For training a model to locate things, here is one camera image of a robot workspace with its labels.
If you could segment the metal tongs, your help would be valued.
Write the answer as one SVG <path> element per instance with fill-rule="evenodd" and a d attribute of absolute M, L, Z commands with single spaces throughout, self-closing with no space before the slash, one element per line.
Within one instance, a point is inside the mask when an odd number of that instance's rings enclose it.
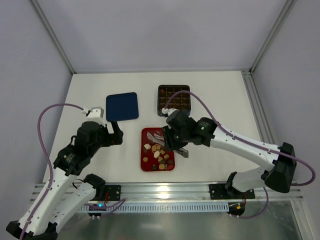
<path fill-rule="evenodd" d="M 157 133 L 151 133 L 150 131 L 147 132 L 147 138 L 151 142 L 155 144 L 159 144 L 162 147 L 165 147 L 165 139 L 163 136 L 157 134 Z M 184 148 L 180 148 L 178 150 L 174 150 L 177 154 L 181 155 L 183 158 L 188 158 L 189 157 L 189 152 L 188 150 Z"/>

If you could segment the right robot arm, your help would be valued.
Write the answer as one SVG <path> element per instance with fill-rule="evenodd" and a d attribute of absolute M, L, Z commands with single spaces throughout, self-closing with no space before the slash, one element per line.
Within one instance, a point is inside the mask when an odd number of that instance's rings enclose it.
<path fill-rule="evenodd" d="M 281 146 L 255 141 L 231 130 L 222 130 L 214 120 L 202 117 L 195 121 L 183 111 L 164 109 L 166 126 L 162 128 L 164 146 L 169 151 L 180 151 L 192 143 L 221 149 L 244 159 L 258 168 L 245 172 L 232 172 L 224 188 L 235 199 L 256 188 L 268 187 L 279 193 L 291 189 L 297 162 L 294 160 L 294 147 L 289 143 Z"/>

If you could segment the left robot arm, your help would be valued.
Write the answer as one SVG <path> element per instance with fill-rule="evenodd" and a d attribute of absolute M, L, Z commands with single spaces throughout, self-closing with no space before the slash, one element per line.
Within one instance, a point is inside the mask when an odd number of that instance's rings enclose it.
<path fill-rule="evenodd" d="M 74 142 L 59 151 L 53 170 L 35 202 L 19 220 L 11 221 L 6 231 L 19 240 L 55 240 L 68 220 L 88 201 L 103 199 L 107 191 L 103 178 L 88 174 L 77 190 L 66 200 L 62 196 L 90 164 L 100 148 L 121 145 L 123 132 L 111 122 L 113 133 L 106 125 L 86 121 L 73 136 Z"/>

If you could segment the white square chocolate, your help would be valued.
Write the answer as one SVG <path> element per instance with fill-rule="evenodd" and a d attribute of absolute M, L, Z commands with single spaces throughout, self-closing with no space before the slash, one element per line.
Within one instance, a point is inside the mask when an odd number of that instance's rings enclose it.
<path fill-rule="evenodd" d="M 149 149 L 151 148 L 151 145 L 147 143 L 147 144 L 144 145 L 144 148 L 145 148 L 146 150 L 149 150 Z"/>

